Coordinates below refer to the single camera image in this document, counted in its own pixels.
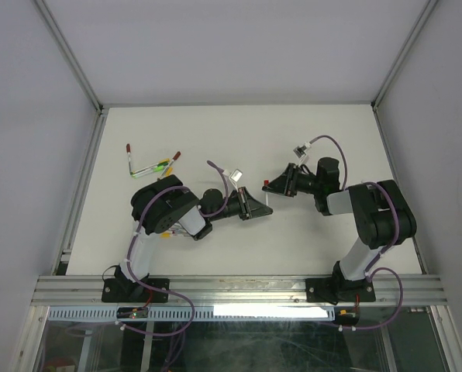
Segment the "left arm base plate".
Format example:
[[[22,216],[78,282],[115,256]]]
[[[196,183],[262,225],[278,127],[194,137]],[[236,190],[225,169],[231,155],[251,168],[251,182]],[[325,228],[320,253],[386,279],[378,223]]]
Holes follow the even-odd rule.
[[[128,279],[108,278],[104,280],[101,301],[104,303],[145,303],[168,302],[168,294],[150,290]]]

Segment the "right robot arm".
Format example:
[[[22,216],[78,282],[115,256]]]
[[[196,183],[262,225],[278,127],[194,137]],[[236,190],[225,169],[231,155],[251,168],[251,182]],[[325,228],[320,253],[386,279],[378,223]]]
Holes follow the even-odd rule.
[[[312,195],[322,215],[353,216],[357,240],[336,262],[329,282],[330,293],[339,300],[350,298],[357,284],[370,279],[371,268],[387,251],[416,234],[415,216],[395,181],[368,181],[342,188],[340,162],[331,157],[321,158],[315,173],[304,164],[289,163],[262,190],[290,198],[298,193]]]

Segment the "red brown capped pen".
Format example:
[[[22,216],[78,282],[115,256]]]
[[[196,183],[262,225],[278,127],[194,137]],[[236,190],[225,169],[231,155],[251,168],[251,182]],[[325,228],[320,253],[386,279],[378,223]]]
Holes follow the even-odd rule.
[[[178,151],[176,152],[176,154],[170,159],[169,163],[167,164],[167,166],[163,169],[161,175],[160,175],[160,179],[161,178],[165,178],[167,177],[168,175],[171,174],[172,170],[173,170],[173,166],[174,166],[174,163],[176,162],[176,160],[180,157],[181,155],[181,152]]]

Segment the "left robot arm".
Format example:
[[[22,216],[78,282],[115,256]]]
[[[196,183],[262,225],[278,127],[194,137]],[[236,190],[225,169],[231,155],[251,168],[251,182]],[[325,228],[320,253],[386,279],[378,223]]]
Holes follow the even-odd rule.
[[[143,297],[149,275],[152,249],[147,240],[152,234],[162,234],[172,228],[198,241],[212,231],[212,222],[239,217],[246,221],[273,214],[273,209],[256,200],[245,187],[230,191],[210,188],[197,196],[174,175],[138,190],[131,198],[131,216],[137,223],[126,258],[119,264],[115,276],[122,278],[118,291],[129,301]]]

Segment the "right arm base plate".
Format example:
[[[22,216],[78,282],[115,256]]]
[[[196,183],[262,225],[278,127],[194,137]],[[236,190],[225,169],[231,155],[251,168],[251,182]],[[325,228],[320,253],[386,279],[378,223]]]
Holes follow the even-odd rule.
[[[347,281],[335,277],[310,277],[305,280],[306,300],[309,303],[375,302],[373,284],[367,280]]]

